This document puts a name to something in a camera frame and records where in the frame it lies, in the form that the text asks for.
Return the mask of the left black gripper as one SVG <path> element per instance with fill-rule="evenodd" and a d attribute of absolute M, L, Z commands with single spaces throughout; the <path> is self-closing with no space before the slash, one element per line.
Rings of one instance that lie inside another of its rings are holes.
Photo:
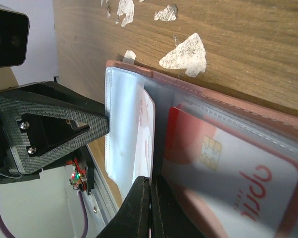
<path fill-rule="evenodd" d="M 102 103 L 56 82 L 0 90 L 0 184 L 39 179 L 43 167 L 108 132 Z"/>

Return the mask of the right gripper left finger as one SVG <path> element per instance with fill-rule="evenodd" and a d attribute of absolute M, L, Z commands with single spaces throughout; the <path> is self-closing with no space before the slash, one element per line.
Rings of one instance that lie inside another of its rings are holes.
<path fill-rule="evenodd" d="M 138 176 L 112 220 L 99 233 L 99 238 L 149 237 L 149 178 Z"/>

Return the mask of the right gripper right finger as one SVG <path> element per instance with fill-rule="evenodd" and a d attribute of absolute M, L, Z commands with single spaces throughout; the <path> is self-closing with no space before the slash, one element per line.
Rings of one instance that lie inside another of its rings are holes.
<path fill-rule="evenodd" d="M 204 238 L 179 205 L 166 179 L 155 176 L 151 185 L 154 238 Z"/>

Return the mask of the red white card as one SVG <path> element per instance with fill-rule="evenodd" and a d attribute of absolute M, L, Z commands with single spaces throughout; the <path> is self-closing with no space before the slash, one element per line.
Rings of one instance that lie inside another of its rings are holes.
<path fill-rule="evenodd" d="M 142 91 L 137 130 L 133 178 L 150 177 L 153 167 L 155 135 L 155 103 L 146 90 Z"/>
<path fill-rule="evenodd" d="M 222 238 L 298 238 L 298 163 L 266 143 L 172 107 L 162 172 Z"/>

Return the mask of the pink card holder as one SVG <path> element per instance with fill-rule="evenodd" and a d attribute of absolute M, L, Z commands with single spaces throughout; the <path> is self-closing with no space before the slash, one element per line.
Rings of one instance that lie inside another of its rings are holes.
<path fill-rule="evenodd" d="M 138 176 L 152 183 L 165 236 L 298 238 L 298 117 L 174 77 L 108 61 L 105 169 L 126 201 Z"/>

